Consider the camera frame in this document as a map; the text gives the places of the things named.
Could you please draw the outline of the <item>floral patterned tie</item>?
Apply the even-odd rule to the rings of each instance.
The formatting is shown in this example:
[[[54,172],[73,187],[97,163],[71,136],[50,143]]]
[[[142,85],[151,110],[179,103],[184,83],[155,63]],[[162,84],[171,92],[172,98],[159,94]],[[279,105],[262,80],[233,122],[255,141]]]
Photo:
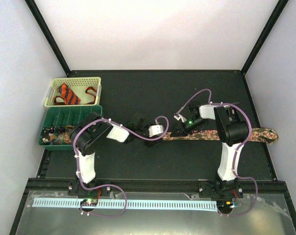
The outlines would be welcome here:
[[[191,140],[191,141],[219,141],[217,130],[200,130],[193,131],[192,134],[182,137],[171,137],[171,132],[167,132],[162,137],[164,141],[175,141],[175,140]],[[279,135],[276,131],[270,128],[253,128],[249,141],[252,142],[263,142],[266,144],[272,144],[279,140]]]

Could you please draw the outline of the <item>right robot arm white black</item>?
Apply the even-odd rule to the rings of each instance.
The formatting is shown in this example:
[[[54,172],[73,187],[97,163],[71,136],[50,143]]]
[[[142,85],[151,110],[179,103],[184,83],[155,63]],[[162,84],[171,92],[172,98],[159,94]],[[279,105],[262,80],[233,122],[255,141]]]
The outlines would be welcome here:
[[[222,155],[214,181],[214,192],[219,197],[226,197],[237,186],[239,157],[251,136],[251,125],[247,123],[243,112],[241,116],[238,114],[240,111],[234,104],[191,105],[190,112],[193,115],[191,119],[185,119],[180,114],[174,116],[181,121],[182,128],[176,129],[171,137],[190,136],[207,119],[215,121],[222,142]]]

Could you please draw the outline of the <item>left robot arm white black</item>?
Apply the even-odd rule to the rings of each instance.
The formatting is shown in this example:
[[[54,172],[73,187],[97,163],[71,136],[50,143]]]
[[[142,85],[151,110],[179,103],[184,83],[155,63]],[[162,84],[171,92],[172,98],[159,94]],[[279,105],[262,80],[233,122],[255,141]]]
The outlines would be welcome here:
[[[93,181],[96,178],[95,152],[103,141],[113,140],[126,144],[140,136],[149,145],[154,144],[154,141],[148,139],[156,138],[164,132],[162,125],[146,124],[144,118],[140,118],[135,124],[110,124],[106,121],[90,124],[100,119],[101,115],[92,112],[69,133],[76,158],[76,175],[82,179],[79,189],[85,195],[92,195],[96,191],[97,184]]]

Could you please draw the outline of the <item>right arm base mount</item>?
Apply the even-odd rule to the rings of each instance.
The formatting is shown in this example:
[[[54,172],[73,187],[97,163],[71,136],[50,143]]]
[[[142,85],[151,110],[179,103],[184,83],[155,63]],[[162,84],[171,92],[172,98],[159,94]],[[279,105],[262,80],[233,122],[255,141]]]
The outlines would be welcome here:
[[[243,193],[239,192],[239,189],[237,180],[207,180],[198,183],[199,196],[212,200],[227,201],[233,198],[243,198]]]

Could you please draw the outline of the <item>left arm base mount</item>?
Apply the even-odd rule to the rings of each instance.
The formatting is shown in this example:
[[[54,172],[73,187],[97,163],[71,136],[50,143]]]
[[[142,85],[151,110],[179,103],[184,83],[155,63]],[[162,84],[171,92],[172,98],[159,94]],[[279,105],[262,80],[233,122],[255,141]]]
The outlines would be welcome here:
[[[69,188],[68,188],[68,195],[69,196],[78,196],[78,197],[96,197],[100,192],[100,196],[108,196],[114,188],[109,186],[111,184],[108,180],[92,180],[88,184],[84,183],[86,188],[95,188],[102,185],[101,188],[94,189],[94,190],[86,190],[82,187],[80,181],[78,179],[71,181]]]

